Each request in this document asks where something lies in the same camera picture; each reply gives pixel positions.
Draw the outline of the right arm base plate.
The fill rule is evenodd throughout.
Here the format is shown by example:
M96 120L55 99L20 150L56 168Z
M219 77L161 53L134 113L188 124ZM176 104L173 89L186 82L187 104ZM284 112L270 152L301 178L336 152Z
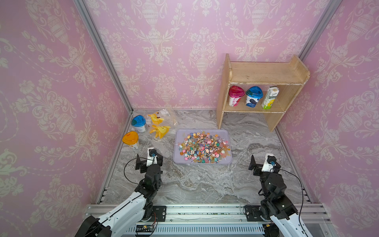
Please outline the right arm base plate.
M262 217L262 212L258 206L245 205L243 207L243 214L248 222L263 222L265 219Z

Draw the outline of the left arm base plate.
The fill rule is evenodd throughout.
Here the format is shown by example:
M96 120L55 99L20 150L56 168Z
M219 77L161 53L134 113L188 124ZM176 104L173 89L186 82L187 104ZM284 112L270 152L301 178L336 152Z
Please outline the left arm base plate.
M165 222L167 206L154 205L145 209L145 214L141 221L143 222Z

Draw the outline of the candy ziploc bag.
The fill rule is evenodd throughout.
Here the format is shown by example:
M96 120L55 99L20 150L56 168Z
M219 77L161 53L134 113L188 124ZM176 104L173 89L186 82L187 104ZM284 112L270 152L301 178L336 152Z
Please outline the candy ziploc bag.
M146 115L146 124L158 126L176 126L177 116L172 108L164 108L155 113Z
M170 128L170 126L152 125L150 134L154 133L155 138L162 139L170 131Z

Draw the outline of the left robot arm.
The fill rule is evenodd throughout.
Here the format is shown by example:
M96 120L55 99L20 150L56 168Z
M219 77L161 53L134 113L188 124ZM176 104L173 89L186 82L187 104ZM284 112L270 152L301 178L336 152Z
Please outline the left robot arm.
M155 148L148 149L142 161L136 157L136 170L145 174L135 191L121 204L98 218L87 217L79 227L76 237L121 237L138 222L148 221L153 215L153 199L162 186L163 156Z

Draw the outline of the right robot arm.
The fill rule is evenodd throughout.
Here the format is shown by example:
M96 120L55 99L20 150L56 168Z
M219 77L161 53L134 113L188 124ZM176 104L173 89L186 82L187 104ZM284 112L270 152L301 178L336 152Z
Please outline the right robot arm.
M258 195L264 199L257 211L264 221L270 222L264 224L263 236L311 237L312 233L301 218L302 208L297 210L285 194L287 186L280 172L284 171L296 178L297 176L282 169L276 157L270 153L265 155L263 164L257 163L255 157L251 156L248 169L260 178L261 189Z

